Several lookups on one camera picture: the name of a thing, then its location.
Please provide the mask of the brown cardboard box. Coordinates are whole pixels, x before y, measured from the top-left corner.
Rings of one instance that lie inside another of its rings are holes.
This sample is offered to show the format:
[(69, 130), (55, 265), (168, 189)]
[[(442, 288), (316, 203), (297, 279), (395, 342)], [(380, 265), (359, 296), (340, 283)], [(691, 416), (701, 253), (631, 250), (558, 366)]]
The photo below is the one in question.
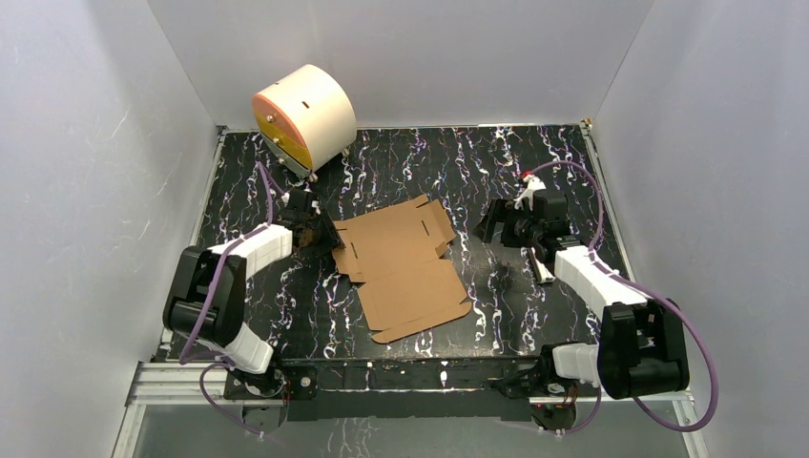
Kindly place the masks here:
[(446, 257), (456, 233), (440, 201), (420, 195), (335, 226), (343, 247), (332, 251), (333, 259), (338, 272), (359, 286), (375, 343), (393, 343), (471, 310)]

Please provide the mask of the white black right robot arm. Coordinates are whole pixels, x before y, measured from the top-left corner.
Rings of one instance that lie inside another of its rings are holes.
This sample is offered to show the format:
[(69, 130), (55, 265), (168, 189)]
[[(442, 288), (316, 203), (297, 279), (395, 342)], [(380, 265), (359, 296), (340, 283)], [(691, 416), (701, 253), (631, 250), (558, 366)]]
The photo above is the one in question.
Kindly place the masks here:
[(598, 267), (598, 259), (570, 230), (567, 198), (529, 191), (516, 200), (492, 200), (473, 233), (485, 243), (529, 249), (545, 271), (542, 282), (560, 281), (600, 321), (596, 344), (553, 343), (537, 363), (496, 383), (504, 394), (563, 394), (579, 383), (603, 387), (614, 399), (681, 391), (690, 382), (683, 325), (660, 300), (624, 284)]

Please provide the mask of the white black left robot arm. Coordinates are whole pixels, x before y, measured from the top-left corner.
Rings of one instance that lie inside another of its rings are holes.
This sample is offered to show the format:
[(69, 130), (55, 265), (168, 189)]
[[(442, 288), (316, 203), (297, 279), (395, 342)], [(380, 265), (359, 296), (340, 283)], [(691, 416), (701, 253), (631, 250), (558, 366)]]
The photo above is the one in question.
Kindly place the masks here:
[(224, 356), (248, 374), (262, 397), (280, 393), (283, 369), (271, 363), (274, 349), (244, 320), (246, 283), (259, 271), (294, 253), (322, 256), (343, 243), (320, 197), (302, 189), (282, 196), (280, 214), (229, 242), (189, 246), (180, 254), (164, 306), (164, 326)]

